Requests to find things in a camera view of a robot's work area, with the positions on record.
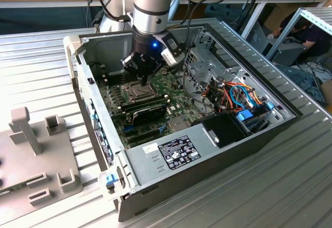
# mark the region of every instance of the gray housing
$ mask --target gray housing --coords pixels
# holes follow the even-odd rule
[[[281,117],[278,122],[275,122],[261,132],[253,134],[239,142],[229,144],[221,149],[215,145],[203,125],[198,124],[146,144],[124,150],[112,119],[99,93],[98,86],[95,84],[95,79],[88,63],[99,61],[101,64],[106,65],[110,74],[123,73],[120,59],[125,58],[130,51],[131,33],[118,32],[109,35],[81,37],[84,45],[77,54],[79,62],[79,65],[77,65],[78,86],[89,114],[92,114],[94,111],[97,112],[113,153],[113,165],[106,166],[110,170],[112,168],[119,168],[126,183],[126,189],[119,191],[118,194],[117,192],[110,193],[105,191],[104,195],[104,197],[107,197],[107,194],[110,195],[110,200],[116,199],[115,204],[118,209],[119,221],[128,220],[132,216],[145,211],[147,208],[167,200],[174,194],[257,152],[275,135],[289,127],[301,115],[269,82],[260,78],[261,75],[249,65],[245,58],[239,57],[239,54],[230,47],[230,44],[211,27],[206,25],[203,27],[201,25],[192,27],[190,29],[190,39],[193,41],[198,34],[201,34],[202,30],[207,30],[204,35],[212,37],[216,42],[215,46],[218,49],[218,54],[229,54],[233,58],[235,66],[233,64],[232,68],[227,68],[209,52],[209,44],[200,46],[197,40],[197,50],[194,52],[196,61],[209,65],[212,64],[215,69],[212,70],[213,76],[219,75],[221,72],[229,74],[232,70],[236,70],[236,77],[241,77],[242,74],[248,73],[250,75],[246,79],[250,81],[248,84],[255,87],[260,95],[265,94],[268,96],[269,100],[275,106],[280,105],[283,108],[282,111],[276,112]],[[184,39],[185,32],[186,29],[183,27],[172,31],[179,41]],[[190,89],[193,86],[186,84],[187,87]],[[149,153],[146,153],[144,150],[146,146],[151,144],[160,145],[184,135],[190,138],[201,157],[175,170],[168,168],[159,150],[156,149]],[[105,164],[105,159],[104,161],[99,160],[99,163]]]

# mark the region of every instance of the sticker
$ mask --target sticker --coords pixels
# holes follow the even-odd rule
[[[201,158],[188,136],[161,144],[158,148],[171,170],[175,170],[178,167]]]
[[[158,144],[155,142],[154,144],[144,146],[143,150],[146,154],[149,154],[151,152],[154,152],[154,151],[158,150]]]

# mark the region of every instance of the cardboard box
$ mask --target cardboard box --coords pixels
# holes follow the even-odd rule
[[[321,89],[325,101],[327,102],[326,109],[328,110],[328,112],[332,113],[332,80],[324,82],[321,85]]]

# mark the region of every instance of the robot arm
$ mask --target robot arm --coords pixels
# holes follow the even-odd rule
[[[131,54],[122,60],[142,85],[165,63],[175,66],[184,58],[179,44],[167,28],[171,0],[134,0]]]

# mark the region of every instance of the motherboard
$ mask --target motherboard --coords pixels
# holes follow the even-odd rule
[[[116,84],[107,76],[99,89],[126,149],[184,130],[205,115],[204,108],[198,109],[185,94],[178,74],[167,67],[152,75],[146,86],[124,81]]]

